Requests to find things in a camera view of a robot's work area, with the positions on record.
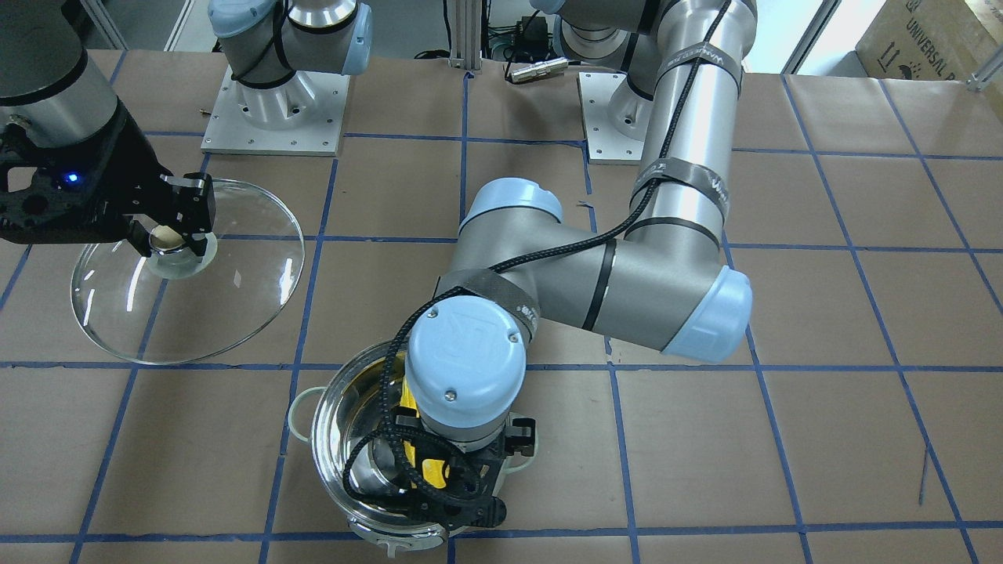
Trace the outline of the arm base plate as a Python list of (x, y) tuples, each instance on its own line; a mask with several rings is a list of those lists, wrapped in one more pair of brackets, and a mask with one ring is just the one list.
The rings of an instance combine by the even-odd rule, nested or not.
[(579, 74), (581, 120), (588, 159), (599, 165), (637, 165), (653, 103), (638, 94), (627, 74)]
[(299, 71), (285, 85), (251, 89), (223, 75), (203, 135), (209, 154), (335, 157), (350, 78)]

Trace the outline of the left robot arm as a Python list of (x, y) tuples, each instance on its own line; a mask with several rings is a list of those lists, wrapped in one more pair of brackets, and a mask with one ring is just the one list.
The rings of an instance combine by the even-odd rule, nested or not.
[(448, 530), (494, 527), (501, 464), (536, 443), (511, 419), (541, 318), (668, 356), (720, 362), (745, 335), (749, 279), (724, 266), (727, 176), (753, 1), (536, 1), (563, 52), (603, 65), (630, 34), (654, 39), (654, 83), (630, 214), (603, 234), (569, 227), (552, 193), (520, 178), (477, 193), (433, 299), (388, 345), (382, 439), (400, 490), (349, 496)]

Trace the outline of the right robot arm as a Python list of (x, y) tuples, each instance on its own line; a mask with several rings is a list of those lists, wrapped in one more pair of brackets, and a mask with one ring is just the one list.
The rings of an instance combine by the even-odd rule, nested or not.
[(85, 47), (81, 19), (110, 47), (226, 54), (254, 128), (314, 107), (306, 75), (368, 67), (362, 1), (4, 1), (2, 239), (18, 245), (129, 243), (140, 256), (214, 252), (214, 182), (177, 175)]

